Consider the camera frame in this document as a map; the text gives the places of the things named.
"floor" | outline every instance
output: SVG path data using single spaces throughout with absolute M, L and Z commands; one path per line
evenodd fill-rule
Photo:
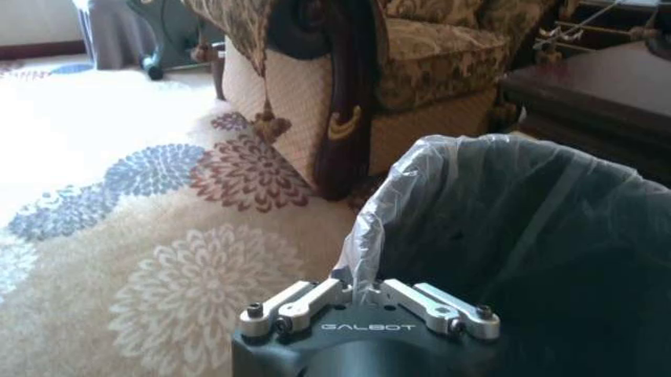
M 0 375 L 228 375 L 243 307 L 325 277 L 354 212 L 213 98 L 0 62 Z

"upholstered armchair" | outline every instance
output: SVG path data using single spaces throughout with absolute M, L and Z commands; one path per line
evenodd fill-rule
M 228 38 L 223 95 L 339 199 L 419 137 L 490 131 L 498 78 L 560 0 L 183 1 Z

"floral upholstery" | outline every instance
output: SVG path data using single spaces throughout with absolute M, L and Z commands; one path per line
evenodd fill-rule
M 556 0 L 487 0 L 480 11 L 480 28 L 511 38 L 511 57 L 530 30 Z
M 475 12 L 483 0 L 391 0 L 387 16 L 478 28 Z
M 181 0 L 201 17 L 217 26 L 253 70 L 265 76 L 268 24 L 277 0 Z
M 508 38 L 487 31 L 390 18 L 390 57 L 375 89 L 387 111 L 403 111 L 491 86 L 503 73 Z

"trash bag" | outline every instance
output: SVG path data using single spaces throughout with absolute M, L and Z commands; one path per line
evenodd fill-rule
M 340 267 L 359 304 L 387 278 L 488 304 L 506 344 L 495 375 L 671 375 L 671 192 L 571 148 L 420 139 L 360 211 Z

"floral carpet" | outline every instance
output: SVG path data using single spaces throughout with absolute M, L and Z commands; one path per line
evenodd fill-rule
M 355 214 L 213 97 L 0 62 L 0 375 L 229 375 L 243 307 L 329 272 Z

